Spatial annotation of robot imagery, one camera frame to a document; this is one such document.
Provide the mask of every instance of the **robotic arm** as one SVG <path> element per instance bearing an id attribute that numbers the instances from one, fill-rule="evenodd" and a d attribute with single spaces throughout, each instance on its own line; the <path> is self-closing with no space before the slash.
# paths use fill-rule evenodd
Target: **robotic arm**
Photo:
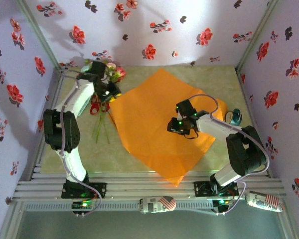
<path id="1" fill-rule="evenodd" d="M 195 192 L 196 196 L 199 194 L 198 191 L 202 191 L 205 196 L 221 196 L 238 179 L 252 173 L 266 171 L 269 167 L 269 158 L 254 127 L 241 128 L 214 118 L 212 114 L 218 109 L 216 99 L 209 95 L 197 96 L 212 98 L 217 105 L 216 109 L 211 113 L 206 111 L 197 112 L 189 99 L 182 101 L 176 105 L 178 117 L 171 119 L 167 130 L 186 136 L 193 129 L 196 133 L 207 133 L 227 143 L 229 164 L 213 174 L 210 177 L 210 182 L 200 184 L 199 190 Z M 265 169 L 254 172 L 264 164 L 267 164 Z"/>
<path id="2" fill-rule="evenodd" d="M 55 109 L 43 114 L 45 142 L 60 156 L 67 177 L 63 185 L 62 198 L 93 198 L 91 190 L 101 198 L 104 196 L 105 183 L 90 183 L 88 173 L 82 165 L 78 151 L 80 131 L 76 118 L 89 103 L 93 94 L 101 102 L 111 102 L 121 95 L 119 88 L 106 81 L 106 65 L 92 62 L 88 69 L 77 72 L 76 84 Z"/>

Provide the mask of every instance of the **metal frame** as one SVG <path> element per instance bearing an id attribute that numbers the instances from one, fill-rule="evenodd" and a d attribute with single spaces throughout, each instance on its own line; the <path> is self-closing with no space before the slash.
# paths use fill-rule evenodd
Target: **metal frame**
<path id="1" fill-rule="evenodd" d="M 19 8 L 29 20 L 39 41 L 48 53 L 51 61 L 57 70 L 59 65 L 46 42 L 44 35 L 38 27 L 32 13 L 29 11 L 24 0 L 15 0 Z M 242 57 L 237 69 L 237 75 L 240 77 L 239 70 L 241 69 L 245 59 L 248 57 L 250 49 L 254 42 L 259 37 L 259 34 L 265 25 L 268 17 L 279 0 L 271 0 L 261 23 L 259 24 L 256 33 L 250 42 L 244 56 Z M 53 96 L 51 107 L 55 107 L 57 99 L 60 95 L 63 78 L 59 79 L 55 94 Z M 254 119 L 247 102 L 248 111 L 251 119 Z M 1 230 L 0 239 L 15 239 L 18 236 L 19 226 L 22 224 L 24 212 L 27 211 L 72 211 L 70 205 L 71 200 L 61 199 L 61 191 L 65 182 L 65 174 L 41 174 L 41 160 L 46 147 L 43 134 L 40 136 L 40 144 L 37 147 L 35 154 L 35 167 L 28 172 L 26 180 L 20 181 L 16 187 L 12 203 L 9 206 L 8 213 Z M 133 211 L 138 210 L 136 206 L 138 200 L 147 196 L 162 196 L 169 195 L 177 200 L 177 210 L 188 209 L 207 209 L 211 206 L 211 200 L 221 199 L 221 197 L 195 198 L 193 182 L 194 181 L 209 181 L 209 176 L 214 172 L 189 172 L 184 177 L 178 187 L 167 183 L 162 177 L 155 172 L 138 172 L 138 173 L 90 173 L 91 182 L 106 182 L 107 192 L 104 198 L 103 207 L 100 211 Z M 253 190 L 262 193 L 270 193 L 279 196 L 284 200 L 285 192 L 280 179 L 271 178 L 271 173 L 263 173 L 255 176 L 244 178 L 247 182 L 247 190 Z M 295 230 L 294 220 L 288 209 L 279 213 L 282 230 L 287 239 L 298 239 L 298 233 Z"/>

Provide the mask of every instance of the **green stem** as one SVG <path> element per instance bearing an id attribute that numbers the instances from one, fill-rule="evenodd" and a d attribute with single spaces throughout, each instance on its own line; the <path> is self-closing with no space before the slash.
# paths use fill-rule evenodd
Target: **green stem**
<path id="1" fill-rule="evenodd" d="M 103 117 L 102 117 L 102 113 L 100 112 L 100 122 L 99 122 L 99 125 L 98 125 L 98 131 L 97 131 L 97 133 L 96 133 L 96 141 L 95 141 L 95 143 L 97 143 L 98 142 L 98 138 L 99 138 L 99 134 L 100 134 L 100 129 L 101 129 L 101 123 L 102 123 L 102 121 L 103 121 Z"/>
<path id="2" fill-rule="evenodd" d="M 92 131 L 92 137 L 94 136 L 95 129 L 96 129 L 96 124 L 98 123 L 98 121 L 99 121 L 99 119 L 100 119 L 100 116 L 101 116 L 101 115 L 98 114 L 97 119 L 96 119 L 96 121 L 95 121 L 95 125 L 94 125 L 93 131 Z"/>
<path id="3" fill-rule="evenodd" d="M 103 123 L 103 126 L 104 126 L 104 131 L 105 131 L 106 139 L 108 141 L 108 144 L 110 144 L 110 139 L 109 139 L 109 135 L 108 135 L 108 132 L 106 130 L 106 127 L 105 127 L 105 122 Z"/>

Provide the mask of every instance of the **table surface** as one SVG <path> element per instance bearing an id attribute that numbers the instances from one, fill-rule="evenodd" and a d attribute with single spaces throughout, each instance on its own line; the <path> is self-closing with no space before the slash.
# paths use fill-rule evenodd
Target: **table surface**
<path id="1" fill-rule="evenodd" d="M 125 67 L 127 75 L 122 82 L 119 82 L 122 93 L 137 87 L 160 68 L 164 68 L 183 82 L 223 100 L 227 104 L 228 110 L 240 109 L 243 115 L 240 126 L 251 125 L 251 119 L 233 66 Z M 65 98 L 73 85 L 72 79 L 64 78 L 58 102 Z M 77 118 L 81 133 L 78 146 L 79 153 L 86 170 L 88 172 L 152 172 L 152 169 L 124 149 L 115 127 L 107 117 L 105 118 L 105 127 L 110 144 L 108 144 L 103 127 L 96 142 L 96 137 L 92 136 L 92 131 L 97 122 L 97 115 L 90 114 L 90 106 L 89 104 Z M 216 140 L 192 171 L 218 171 L 228 162 L 226 144 Z M 64 171 L 59 156 L 49 145 L 46 145 L 41 173 L 63 173 Z"/>

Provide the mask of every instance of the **orange cloth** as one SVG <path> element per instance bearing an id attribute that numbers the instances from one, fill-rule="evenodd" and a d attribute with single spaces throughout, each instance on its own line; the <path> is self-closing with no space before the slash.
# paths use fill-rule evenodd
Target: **orange cloth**
<path id="1" fill-rule="evenodd" d="M 177 117 L 176 104 L 196 94 L 204 92 L 160 69 L 110 103 L 112 119 L 124 148 L 175 186 L 215 140 L 205 133 L 189 140 L 167 131 L 168 122 Z M 212 112 L 216 107 L 208 97 L 195 97 L 190 101 L 197 111 Z M 214 116 L 224 120 L 227 106 L 217 101 L 219 109 Z"/>

